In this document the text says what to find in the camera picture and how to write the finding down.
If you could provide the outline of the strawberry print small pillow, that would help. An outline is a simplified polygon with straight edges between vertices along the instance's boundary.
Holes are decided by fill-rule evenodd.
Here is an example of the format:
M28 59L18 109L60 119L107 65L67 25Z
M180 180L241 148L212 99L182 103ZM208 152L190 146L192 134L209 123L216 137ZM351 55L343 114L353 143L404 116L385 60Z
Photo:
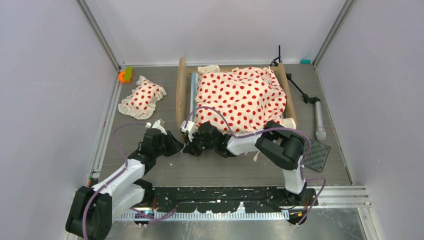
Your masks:
M164 87L142 75L139 76L136 84L137 87L131 91L131 94L118 104L118 111L136 120L146 120L153 115L156 103L166 96L167 92Z

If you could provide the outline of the blue striped mattress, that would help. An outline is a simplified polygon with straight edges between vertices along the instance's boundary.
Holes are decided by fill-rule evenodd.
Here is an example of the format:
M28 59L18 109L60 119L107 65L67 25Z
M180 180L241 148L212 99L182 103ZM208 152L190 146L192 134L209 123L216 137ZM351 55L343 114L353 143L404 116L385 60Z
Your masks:
M199 78L198 72L191 73L191 83L190 83L190 98L189 98L189 114L197 107L196 105L196 93L197 93L197 82Z

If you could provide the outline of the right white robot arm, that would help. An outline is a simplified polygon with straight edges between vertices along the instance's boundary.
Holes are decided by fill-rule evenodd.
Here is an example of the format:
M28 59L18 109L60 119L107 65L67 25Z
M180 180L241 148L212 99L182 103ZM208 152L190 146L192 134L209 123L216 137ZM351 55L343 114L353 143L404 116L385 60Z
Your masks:
M180 126L184 136L183 153L200 156L204 150L214 150L223 158L250 152L260 152L282 169L285 198L291 205L299 205L306 197L307 181L303 174L304 160L312 143L301 131L269 121L264 128L240 135L224 134L210 122L195 128L185 120Z

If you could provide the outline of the wooden pet bed frame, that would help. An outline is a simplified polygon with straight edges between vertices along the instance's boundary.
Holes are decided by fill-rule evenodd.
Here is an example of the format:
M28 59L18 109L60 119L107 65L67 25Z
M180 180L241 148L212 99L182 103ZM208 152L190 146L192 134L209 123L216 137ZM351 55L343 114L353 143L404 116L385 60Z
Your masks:
M199 73L195 103L190 110L191 73ZM285 68L278 66L218 65L187 67L181 58L176 87L176 119L194 122L196 129L209 122L224 134L252 133L275 121L296 129L298 121Z

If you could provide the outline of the strawberry print ruffled blanket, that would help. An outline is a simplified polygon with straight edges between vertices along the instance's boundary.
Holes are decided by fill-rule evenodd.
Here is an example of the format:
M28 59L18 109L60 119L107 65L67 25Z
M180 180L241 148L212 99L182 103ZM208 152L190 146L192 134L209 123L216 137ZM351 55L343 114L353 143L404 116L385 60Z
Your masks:
M256 131L267 122L295 129L293 117L285 117L288 96L270 67L234 68L219 71L218 66L199 67L193 77L194 114L184 136L184 153L198 157L212 149L220 156L234 157L256 152Z

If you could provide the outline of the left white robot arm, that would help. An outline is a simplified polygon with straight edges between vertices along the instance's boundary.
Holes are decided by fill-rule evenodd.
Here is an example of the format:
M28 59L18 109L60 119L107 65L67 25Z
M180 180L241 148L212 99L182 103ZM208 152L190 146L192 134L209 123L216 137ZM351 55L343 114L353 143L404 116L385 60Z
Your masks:
M123 213L137 204L148 207L153 202L152 184L143 176L156 165L157 158L170 157L184 147L164 125L161 119L145 123L143 140L118 170L75 192L65 224L67 232L85 240L104 240Z

